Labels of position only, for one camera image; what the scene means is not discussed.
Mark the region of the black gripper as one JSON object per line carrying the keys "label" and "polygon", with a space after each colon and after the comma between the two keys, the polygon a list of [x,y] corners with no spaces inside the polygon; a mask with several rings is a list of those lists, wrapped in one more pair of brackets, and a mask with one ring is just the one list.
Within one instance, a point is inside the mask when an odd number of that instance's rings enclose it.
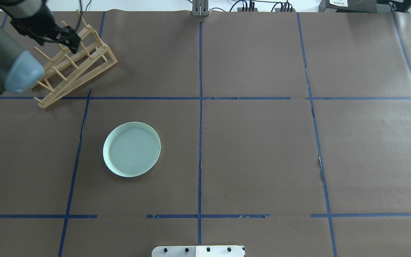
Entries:
{"label": "black gripper", "polygon": [[53,43],[66,46],[73,54],[78,52],[81,38],[78,36],[75,29],[70,26],[63,28],[55,25],[50,29],[50,39]]}

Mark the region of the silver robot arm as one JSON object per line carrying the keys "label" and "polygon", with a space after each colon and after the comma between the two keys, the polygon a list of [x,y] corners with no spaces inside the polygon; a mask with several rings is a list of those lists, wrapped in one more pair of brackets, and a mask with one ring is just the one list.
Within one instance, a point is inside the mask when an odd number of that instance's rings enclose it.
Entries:
{"label": "silver robot arm", "polygon": [[[0,10],[11,18],[11,25],[22,36],[40,46],[59,43],[77,53],[82,8],[75,28],[57,25],[45,0],[0,0]],[[6,91],[23,94],[44,75],[44,67],[0,26],[0,95]]]}

